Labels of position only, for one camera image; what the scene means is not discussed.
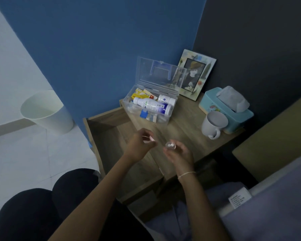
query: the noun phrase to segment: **baseboard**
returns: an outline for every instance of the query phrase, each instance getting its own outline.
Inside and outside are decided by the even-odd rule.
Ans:
[[[0,125],[0,136],[4,134],[12,133],[19,129],[24,129],[32,125],[35,125],[35,123],[25,118]]]

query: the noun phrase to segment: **trash can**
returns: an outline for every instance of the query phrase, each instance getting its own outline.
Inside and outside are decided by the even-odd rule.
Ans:
[[[22,116],[56,134],[68,133],[74,122],[53,90],[40,91],[29,97],[20,108]]]

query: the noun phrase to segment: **desk drawer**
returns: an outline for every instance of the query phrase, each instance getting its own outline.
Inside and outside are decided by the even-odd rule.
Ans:
[[[123,155],[126,144],[137,131],[123,107],[84,118],[84,124],[93,151],[96,155],[100,174],[104,177]],[[129,204],[152,189],[163,179],[150,153],[137,162],[127,173],[117,198]]]

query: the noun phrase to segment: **hand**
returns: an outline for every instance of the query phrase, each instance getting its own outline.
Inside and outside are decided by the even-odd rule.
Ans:
[[[127,144],[124,152],[125,158],[131,163],[136,163],[143,159],[150,149],[157,146],[156,141],[144,143],[144,140],[148,140],[149,136],[154,137],[154,133],[145,128],[138,130]]]
[[[168,160],[174,164],[177,176],[187,172],[193,172],[194,158],[192,152],[183,143],[173,139],[170,141],[176,145],[176,149],[171,150],[164,147],[163,151]]]

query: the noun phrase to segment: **mug handle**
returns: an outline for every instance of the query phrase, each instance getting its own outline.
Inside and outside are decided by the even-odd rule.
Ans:
[[[216,135],[215,136],[209,135],[210,139],[217,139],[218,137],[220,137],[221,131],[219,129],[215,129],[215,131],[216,131]]]

